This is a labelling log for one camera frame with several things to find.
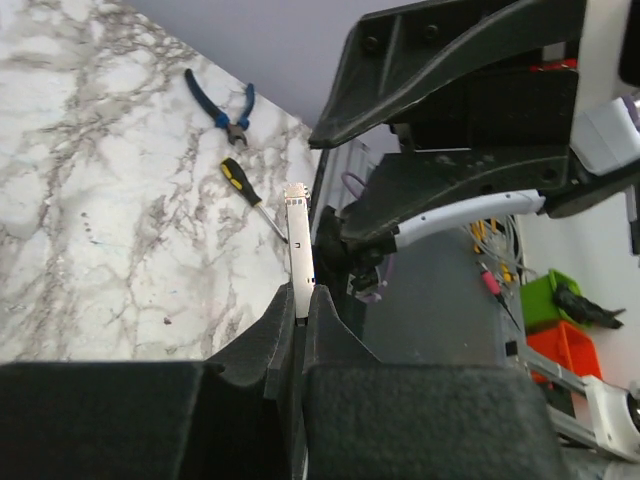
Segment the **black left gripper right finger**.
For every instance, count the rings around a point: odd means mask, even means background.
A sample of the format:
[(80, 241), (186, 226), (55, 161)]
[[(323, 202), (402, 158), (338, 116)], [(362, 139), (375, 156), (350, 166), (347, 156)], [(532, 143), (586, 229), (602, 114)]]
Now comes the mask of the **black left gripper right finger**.
[(566, 479), (546, 402), (500, 366), (380, 362), (317, 287), (304, 423), (312, 479)]

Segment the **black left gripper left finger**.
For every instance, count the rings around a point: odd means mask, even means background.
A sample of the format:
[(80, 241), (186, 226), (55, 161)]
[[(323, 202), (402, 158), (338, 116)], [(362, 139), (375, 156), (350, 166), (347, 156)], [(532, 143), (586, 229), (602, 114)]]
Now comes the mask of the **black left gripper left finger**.
[(5, 479), (291, 479), (294, 292), (206, 360), (1, 368)]

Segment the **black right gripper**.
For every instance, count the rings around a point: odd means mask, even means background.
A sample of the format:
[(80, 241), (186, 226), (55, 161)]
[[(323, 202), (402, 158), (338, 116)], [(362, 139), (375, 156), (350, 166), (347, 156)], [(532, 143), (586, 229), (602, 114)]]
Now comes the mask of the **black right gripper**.
[(382, 157), (340, 239), (361, 248), (432, 212), (446, 227), (541, 212), (575, 159), (580, 45), (566, 41), (585, 13), (583, 1), (422, 1), (361, 17), (309, 145), (389, 122), (402, 151), (423, 152)]

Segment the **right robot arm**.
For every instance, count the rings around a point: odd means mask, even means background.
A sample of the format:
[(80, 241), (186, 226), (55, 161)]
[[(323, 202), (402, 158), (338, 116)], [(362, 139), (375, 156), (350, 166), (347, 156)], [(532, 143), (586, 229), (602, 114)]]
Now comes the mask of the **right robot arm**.
[(583, 1), (422, 1), (351, 28), (313, 149), (386, 125), (384, 155), (338, 220), (357, 272), (443, 230), (579, 214), (639, 185), (623, 101), (577, 114)]

